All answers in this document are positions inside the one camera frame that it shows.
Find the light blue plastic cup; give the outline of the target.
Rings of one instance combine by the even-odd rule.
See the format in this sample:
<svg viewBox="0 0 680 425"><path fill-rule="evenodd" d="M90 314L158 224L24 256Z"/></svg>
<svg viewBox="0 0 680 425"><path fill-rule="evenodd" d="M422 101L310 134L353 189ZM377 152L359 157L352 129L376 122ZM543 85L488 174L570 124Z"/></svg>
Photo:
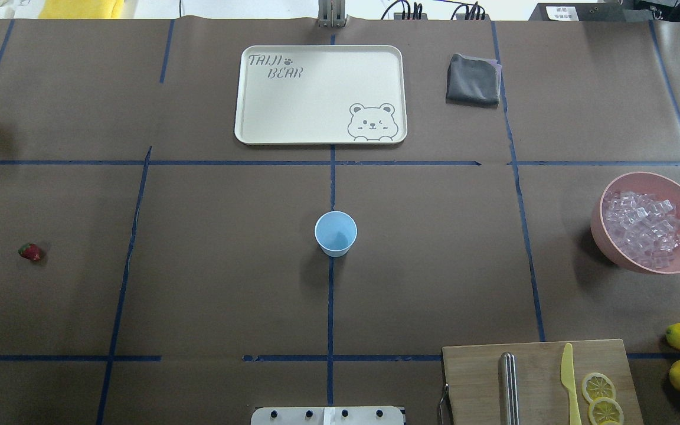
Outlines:
<svg viewBox="0 0 680 425"><path fill-rule="evenodd" d="M356 242L357 224L345 212L329 211L316 221L314 237L327 256L342 257Z"/></svg>

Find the pile of clear ice cubes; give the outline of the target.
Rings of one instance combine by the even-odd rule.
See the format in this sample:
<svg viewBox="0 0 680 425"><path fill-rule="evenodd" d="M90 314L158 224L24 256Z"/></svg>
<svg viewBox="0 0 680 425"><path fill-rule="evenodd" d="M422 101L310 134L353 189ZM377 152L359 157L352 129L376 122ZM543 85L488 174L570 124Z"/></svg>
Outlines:
<svg viewBox="0 0 680 425"><path fill-rule="evenodd" d="M603 224L624 255L650 269L664 269L680 247L676 205L655 194L607 191L602 202Z"/></svg>

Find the cream bear serving tray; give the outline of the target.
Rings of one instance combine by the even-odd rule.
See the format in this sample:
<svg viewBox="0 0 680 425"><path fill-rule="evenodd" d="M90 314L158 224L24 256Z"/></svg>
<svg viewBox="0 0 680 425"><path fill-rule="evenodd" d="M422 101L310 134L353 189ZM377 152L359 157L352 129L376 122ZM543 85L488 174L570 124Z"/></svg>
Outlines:
<svg viewBox="0 0 680 425"><path fill-rule="evenodd" d="M408 133L403 57L391 45L253 45L238 73L246 145L396 145Z"/></svg>

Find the folded grey cloth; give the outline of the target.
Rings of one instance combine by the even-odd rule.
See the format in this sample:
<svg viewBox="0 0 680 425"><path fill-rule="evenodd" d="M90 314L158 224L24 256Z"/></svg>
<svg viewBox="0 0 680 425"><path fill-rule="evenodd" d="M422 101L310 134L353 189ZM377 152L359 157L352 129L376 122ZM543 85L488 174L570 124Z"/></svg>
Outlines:
<svg viewBox="0 0 680 425"><path fill-rule="evenodd" d="M496 107L501 99L502 65L497 60L453 54L446 73L446 102Z"/></svg>

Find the black power strip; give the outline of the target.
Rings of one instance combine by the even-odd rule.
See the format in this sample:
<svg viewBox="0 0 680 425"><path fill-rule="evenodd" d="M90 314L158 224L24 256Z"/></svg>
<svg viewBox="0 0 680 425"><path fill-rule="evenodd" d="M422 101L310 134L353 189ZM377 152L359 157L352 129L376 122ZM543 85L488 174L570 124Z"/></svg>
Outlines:
<svg viewBox="0 0 680 425"><path fill-rule="evenodd" d="M393 9L399 5L401 10L394 12ZM424 13L424 4L421 2L412 1L391 1L385 11L381 14L380 20L391 19L395 21L424 21L426 13Z"/></svg>
<svg viewBox="0 0 680 425"><path fill-rule="evenodd" d="M486 10L479 2L456 2L450 16L451 21L485 21Z"/></svg>

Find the wooden cutting board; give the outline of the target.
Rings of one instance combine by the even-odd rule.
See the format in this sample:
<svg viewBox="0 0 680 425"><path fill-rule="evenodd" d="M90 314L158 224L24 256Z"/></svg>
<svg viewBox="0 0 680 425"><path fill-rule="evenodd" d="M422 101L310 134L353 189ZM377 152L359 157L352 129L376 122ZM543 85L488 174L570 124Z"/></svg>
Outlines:
<svg viewBox="0 0 680 425"><path fill-rule="evenodd" d="M457 345L443 347L443 366L450 387L456 424L500 424L503 411L499 362L505 352L517 360L519 420L522 424L567 424L567 390L561 382L565 342ZM586 374L607 375L626 424L642 424L639 399L621 339L573 341L578 383Z"/></svg>

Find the yellow plastic knife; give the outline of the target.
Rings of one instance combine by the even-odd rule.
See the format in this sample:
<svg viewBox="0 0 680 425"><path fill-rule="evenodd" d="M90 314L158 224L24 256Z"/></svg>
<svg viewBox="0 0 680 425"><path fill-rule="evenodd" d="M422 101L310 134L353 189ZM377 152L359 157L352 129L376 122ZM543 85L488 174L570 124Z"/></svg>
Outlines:
<svg viewBox="0 0 680 425"><path fill-rule="evenodd" d="M567 342L564 344L560 363L561 384L567 392L568 423L582 424L580 409L578 408L577 384L574 369L574 347Z"/></svg>

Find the pink bowl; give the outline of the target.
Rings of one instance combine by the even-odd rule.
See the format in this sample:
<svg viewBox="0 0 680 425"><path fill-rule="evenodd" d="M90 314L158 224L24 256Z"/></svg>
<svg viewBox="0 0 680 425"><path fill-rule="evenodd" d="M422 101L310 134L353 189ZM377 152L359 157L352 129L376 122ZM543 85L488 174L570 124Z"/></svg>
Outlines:
<svg viewBox="0 0 680 425"><path fill-rule="evenodd" d="M676 275L680 274L680 247L675 249L675 258L669 266L661 269L653 267L646 267L637 263L631 257L627 256L610 236L608 230L604 225L603 217L603 201L607 192L626 191L644 192L655 194L674 202L676 206L676 217L680 220L680 184L672 179L659 175L658 173L637 171L630 172L616 177L605 187L600 196L597 197L596 203L591 212L591 219L589 221L589 229L591 236L593 236L594 245L602 255L612 261L622 269L629 270L635 273L652 274L652 275Z"/></svg>

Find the upper lemon slice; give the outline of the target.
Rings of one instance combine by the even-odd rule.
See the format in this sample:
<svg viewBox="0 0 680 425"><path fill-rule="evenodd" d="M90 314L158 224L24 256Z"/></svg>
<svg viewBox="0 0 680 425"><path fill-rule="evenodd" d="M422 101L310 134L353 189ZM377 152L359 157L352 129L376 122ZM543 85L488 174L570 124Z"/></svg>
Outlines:
<svg viewBox="0 0 680 425"><path fill-rule="evenodd" d="M616 399L616 387L612 379L602 373L586 374L580 388L589 404L593 404L596 399L600 398Z"/></svg>

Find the lemon slice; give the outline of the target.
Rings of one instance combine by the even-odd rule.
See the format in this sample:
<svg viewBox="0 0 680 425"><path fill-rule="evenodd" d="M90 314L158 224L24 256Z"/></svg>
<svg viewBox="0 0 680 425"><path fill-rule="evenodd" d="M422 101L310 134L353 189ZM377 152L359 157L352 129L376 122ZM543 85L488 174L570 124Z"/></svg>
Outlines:
<svg viewBox="0 0 680 425"><path fill-rule="evenodd" d="M618 401L609 397L593 399L588 407L588 418L591 424L623 424L625 414Z"/></svg>
<svg viewBox="0 0 680 425"><path fill-rule="evenodd" d="M586 374L580 388L589 404L593 404L596 399L600 398L616 399L616 387L612 379L602 373Z"/></svg>

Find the red strawberry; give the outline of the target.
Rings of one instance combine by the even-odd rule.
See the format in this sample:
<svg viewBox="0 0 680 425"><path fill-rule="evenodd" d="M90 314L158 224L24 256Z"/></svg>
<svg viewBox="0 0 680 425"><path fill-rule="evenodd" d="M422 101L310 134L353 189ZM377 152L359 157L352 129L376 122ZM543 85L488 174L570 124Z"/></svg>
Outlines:
<svg viewBox="0 0 680 425"><path fill-rule="evenodd" d="M34 261L34 263L37 263L43 259L43 251L38 245L33 243L22 245L18 250L18 254L22 258L28 259L29 261Z"/></svg>

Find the lower lemon slice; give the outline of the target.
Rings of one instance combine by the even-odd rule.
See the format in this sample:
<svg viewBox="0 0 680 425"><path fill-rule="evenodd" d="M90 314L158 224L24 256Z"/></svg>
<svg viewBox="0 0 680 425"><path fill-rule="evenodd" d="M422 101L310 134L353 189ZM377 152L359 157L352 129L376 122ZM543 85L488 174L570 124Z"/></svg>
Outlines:
<svg viewBox="0 0 680 425"><path fill-rule="evenodd" d="M588 418L591 424L623 424L625 414L618 401L609 397L593 399L588 407Z"/></svg>

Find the yellow cloth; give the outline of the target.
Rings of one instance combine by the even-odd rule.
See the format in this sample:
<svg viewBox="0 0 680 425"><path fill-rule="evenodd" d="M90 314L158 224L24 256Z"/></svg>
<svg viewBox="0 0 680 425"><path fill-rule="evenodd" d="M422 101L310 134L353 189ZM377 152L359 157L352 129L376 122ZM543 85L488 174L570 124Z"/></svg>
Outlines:
<svg viewBox="0 0 680 425"><path fill-rule="evenodd" d="M124 1L46 1L38 19L118 19Z"/></svg>

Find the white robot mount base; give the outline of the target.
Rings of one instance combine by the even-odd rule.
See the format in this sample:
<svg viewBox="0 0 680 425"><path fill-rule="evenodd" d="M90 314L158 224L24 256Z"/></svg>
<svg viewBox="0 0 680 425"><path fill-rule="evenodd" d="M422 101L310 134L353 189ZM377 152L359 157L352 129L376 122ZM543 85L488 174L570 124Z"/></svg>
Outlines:
<svg viewBox="0 0 680 425"><path fill-rule="evenodd" d="M395 406L318 406L258 408L251 424L406 424Z"/></svg>

